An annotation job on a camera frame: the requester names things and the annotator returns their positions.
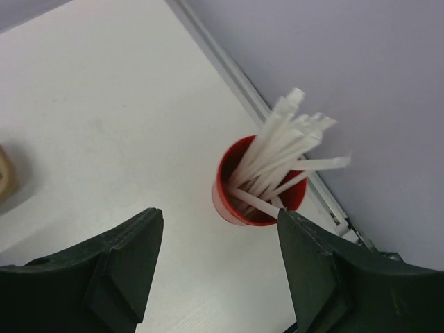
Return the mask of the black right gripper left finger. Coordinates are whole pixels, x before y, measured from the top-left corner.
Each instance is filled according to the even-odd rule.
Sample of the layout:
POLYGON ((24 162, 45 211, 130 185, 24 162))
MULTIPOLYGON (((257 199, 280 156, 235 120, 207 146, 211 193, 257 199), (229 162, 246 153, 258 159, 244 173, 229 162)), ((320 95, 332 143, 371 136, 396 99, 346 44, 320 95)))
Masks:
POLYGON ((162 210, 23 265, 1 267, 2 332, 135 332, 160 252, 162 210))

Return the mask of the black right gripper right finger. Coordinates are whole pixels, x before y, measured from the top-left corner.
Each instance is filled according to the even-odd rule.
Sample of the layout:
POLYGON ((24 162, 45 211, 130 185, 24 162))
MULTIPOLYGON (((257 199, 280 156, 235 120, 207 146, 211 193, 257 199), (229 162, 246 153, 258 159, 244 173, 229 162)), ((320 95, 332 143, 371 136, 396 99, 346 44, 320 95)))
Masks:
POLYGON ((342 239, 297 212, 277 231, 297 332, 442 332, 443 272, 342 239))

